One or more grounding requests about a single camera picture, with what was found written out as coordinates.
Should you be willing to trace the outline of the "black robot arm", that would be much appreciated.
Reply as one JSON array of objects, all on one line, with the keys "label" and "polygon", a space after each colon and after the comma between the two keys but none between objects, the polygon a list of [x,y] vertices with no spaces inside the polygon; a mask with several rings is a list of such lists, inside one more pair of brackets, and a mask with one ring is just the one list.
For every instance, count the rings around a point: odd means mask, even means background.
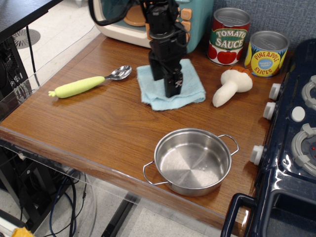
[{"label": "black robot arm", "polygon": [[180,60],[187,54],[187,31],[177,21],[180,10],[176,1],[117,0],[109,14],[103,14],[103,20],[95,16],[94,1],[89,0],[88,6],[92,20],[99,26],[119,22],[133,6],[140,6],[151,38],[149,62],[154,80],[164,80],[166,97],[180,94],[183,83]]}]

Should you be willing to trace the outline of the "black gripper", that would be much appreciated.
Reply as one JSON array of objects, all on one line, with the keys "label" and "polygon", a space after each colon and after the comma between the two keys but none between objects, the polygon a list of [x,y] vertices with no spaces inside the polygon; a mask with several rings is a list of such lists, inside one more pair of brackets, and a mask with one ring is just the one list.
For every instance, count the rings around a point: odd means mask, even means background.
[{"label": "black gripper", "polygon": [[170,31],[150,33],[150,36],[149,62],[153,78],[155,81],[164,78],[167,98],[179,95],[183,83],[180,60],[187,54],[187,31],[180,22],[175,22]]}]

